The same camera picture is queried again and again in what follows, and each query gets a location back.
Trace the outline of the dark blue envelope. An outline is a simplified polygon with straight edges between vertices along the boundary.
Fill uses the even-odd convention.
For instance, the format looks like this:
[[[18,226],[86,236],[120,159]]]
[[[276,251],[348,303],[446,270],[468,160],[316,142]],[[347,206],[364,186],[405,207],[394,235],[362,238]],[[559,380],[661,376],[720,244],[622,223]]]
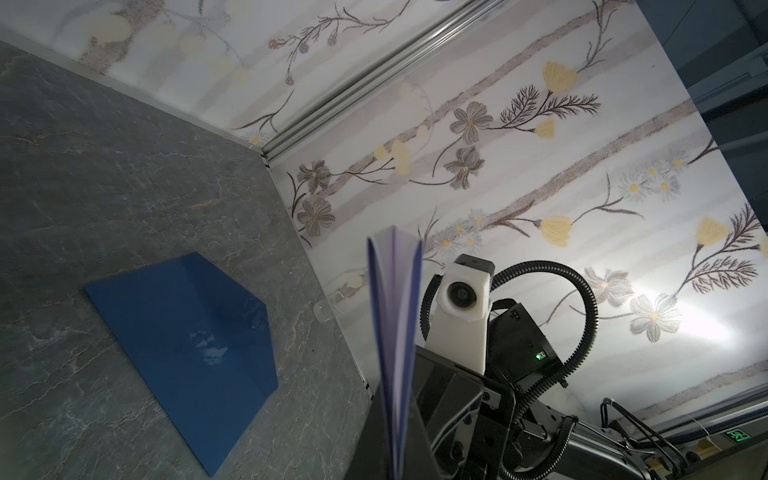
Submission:
[[[278,376],[265,303],[194,252],[84,291],[206,473]]]

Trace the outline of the white letter paper blue border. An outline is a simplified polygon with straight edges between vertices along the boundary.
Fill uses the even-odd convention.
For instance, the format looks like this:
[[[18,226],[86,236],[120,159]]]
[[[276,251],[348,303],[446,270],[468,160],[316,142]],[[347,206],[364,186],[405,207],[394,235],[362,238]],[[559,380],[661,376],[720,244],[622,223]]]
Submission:
[[[402,477],[405,463],[422,250],[419,237],[396,226],[367,240],[370,303],[393,479]]]

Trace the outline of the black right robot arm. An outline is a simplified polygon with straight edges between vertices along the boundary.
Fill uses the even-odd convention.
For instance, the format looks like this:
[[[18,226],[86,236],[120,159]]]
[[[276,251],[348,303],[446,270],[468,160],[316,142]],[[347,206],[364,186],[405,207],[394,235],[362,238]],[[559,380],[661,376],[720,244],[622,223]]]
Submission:
[[[493,304],[484,374],[419,349],[414,393],[443,479],[655,479],[652,451],[612,427],[525,404],[533,384],[560,366],[522,304]]]

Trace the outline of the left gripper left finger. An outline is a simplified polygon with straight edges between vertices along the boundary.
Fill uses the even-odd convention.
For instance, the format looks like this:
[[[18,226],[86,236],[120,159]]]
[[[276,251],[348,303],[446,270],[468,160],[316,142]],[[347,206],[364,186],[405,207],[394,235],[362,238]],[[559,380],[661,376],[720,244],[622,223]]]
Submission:
[[[379,385],[344,478],[394,479],[394,445],[390,405],[384,388]]]

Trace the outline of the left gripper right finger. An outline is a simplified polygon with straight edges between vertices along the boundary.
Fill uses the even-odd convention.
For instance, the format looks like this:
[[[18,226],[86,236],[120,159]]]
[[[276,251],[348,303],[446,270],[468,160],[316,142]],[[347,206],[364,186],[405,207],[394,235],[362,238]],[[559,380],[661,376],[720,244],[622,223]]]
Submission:
[[[408,403],[407,432],[403,443],[403,466],[400,478],[443,478],[443,470],[436,460],[433,449],[447,431],[447,417],[442,413],[432,415],[424,424],[416,397],[411,394]]]

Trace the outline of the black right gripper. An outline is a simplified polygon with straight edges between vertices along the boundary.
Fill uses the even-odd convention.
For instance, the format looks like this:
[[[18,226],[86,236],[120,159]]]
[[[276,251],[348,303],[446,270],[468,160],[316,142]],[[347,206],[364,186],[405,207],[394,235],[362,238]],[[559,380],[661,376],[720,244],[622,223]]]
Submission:
[[[483,374],[419,348],[413,393],[442,479],[544,479],[564,455],[564,417],[514,410],[561,362],[522,304],[495,302]]]

